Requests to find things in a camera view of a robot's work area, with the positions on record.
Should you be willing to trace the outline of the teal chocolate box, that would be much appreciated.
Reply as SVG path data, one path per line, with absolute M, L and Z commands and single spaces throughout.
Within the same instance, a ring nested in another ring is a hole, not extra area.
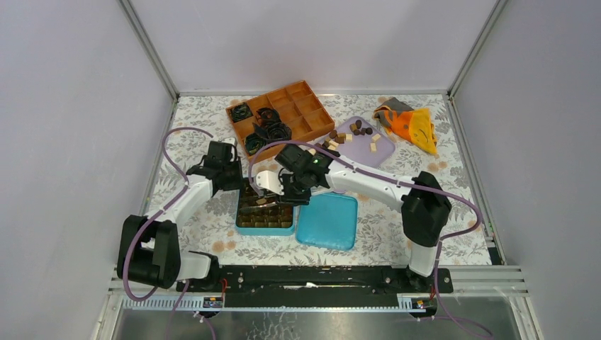
M 248 178 L 244 179 L 243 185 L 239 192 L 235 217 L 235 229 L 238 233 L 245 236 L 291 236 L 295 231 L 295 208 L 292 205 L 280 204 L 272 208 L 240 210 L 239 202 L 243 198 L 263 197 L 253 190 Z

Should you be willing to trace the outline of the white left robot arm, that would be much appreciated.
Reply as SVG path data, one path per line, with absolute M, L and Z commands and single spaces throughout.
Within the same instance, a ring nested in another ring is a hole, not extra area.
M 183 176 L 182 187 L 158 209 L 125 219 L 117 263 L 120 279 L 158 288 L 170 288 L 188 279 L 204 291 L 218 286 L 217 257 L 182 251 L 179 231 L 217 192 L 241 188 L 242 164 L 236 141 L 210 142 L 200 163 Z

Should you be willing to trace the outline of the metal serving tongs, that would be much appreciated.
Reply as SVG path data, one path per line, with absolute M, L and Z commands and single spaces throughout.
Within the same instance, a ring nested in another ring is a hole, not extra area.
M 278 196 L 263 196 L 243 198 L 239 202 L 239 209 L 244 211 L 272 208 L 281 204 Z

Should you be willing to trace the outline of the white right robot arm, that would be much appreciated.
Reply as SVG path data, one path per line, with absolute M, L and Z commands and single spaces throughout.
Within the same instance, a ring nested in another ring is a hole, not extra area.
M 311 152 L 287 144 L 275 160 L 284 174 L 257 174 L 257 185 L 279 196 L 282 203 L 307 205 L 312 189 L 348 191 L 374 199 L 400 213 L 404 235 L 412 242 L 406 281 L 417 292 L 437 283 L 436 254 L 451 203 L 436 178 L 425 171 L 415 177 L 397 177 L 352 161 L 339 152 Z

